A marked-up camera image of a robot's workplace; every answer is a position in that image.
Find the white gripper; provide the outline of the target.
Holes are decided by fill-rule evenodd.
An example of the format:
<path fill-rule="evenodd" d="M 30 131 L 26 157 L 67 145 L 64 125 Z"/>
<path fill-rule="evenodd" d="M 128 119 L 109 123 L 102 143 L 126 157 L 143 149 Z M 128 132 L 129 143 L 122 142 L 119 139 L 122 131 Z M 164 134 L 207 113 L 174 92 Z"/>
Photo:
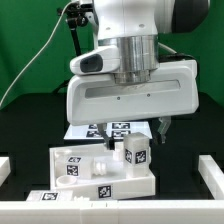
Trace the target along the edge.
<path fill-rule="evenodd" d="M 106 123 L 158 118 L 153 141 L 164 144 L 170 116 L 192 114 L 199 106 L 196 76 L 194 60 L 162 63 L 141 84 L 118 85 L 111 74 L 75 76 L 67 89 L 67 120 L 73 126 L 98 124 L 110 148 Z"/>

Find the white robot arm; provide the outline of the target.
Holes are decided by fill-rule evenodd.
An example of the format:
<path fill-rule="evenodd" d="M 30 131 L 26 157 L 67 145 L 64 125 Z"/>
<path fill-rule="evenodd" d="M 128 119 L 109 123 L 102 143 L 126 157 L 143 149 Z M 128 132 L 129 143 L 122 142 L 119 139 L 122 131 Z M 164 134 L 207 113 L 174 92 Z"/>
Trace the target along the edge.
<path fill-rule="evenodd" d="M 160 56 L 160 33 L 187 33 L 206 18 L 210 0 L 91 0 L 86 14 L 94 49 L 70 61 L 67 120 L 95 124 L 108 149 L 109 122 L 170 118 L 199 105 L 197 61 L 181 53 Z"/>

